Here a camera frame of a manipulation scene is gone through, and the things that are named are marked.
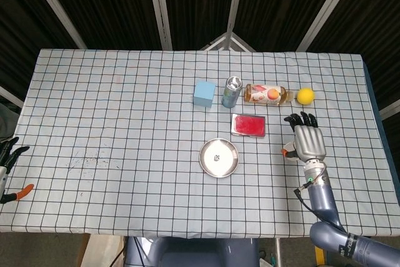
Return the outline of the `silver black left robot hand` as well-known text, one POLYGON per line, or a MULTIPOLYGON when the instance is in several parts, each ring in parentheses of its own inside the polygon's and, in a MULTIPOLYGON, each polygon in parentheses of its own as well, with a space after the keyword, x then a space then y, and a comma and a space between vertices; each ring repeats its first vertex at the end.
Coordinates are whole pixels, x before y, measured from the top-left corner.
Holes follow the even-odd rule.
POLYGON ((6 183, 9 174, 17 162, 20 155, 29 149, 29 146, 22 146, 15 151, 11 151, 13 146, 19 141, 18 137, 11 140, 1 142, 1 204, 6 204, 12 201, 19 201, 26 197, 34 188, 33 184, 29 184, 17 193, 6 192, 6 183))

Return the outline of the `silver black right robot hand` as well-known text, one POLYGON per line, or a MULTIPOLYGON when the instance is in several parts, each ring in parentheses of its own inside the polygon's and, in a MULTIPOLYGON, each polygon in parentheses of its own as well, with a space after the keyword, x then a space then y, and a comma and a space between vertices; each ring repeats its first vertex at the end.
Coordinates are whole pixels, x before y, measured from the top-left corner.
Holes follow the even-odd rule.
POLYGON ((286 116, 284 121, 289 123, 294 133, 294 141, 283 147, 283 156, 303 163, 313 159, 323 161, 326 157, 326 147, 316 117, 301 111, 300 114, 292 113, 286 116))

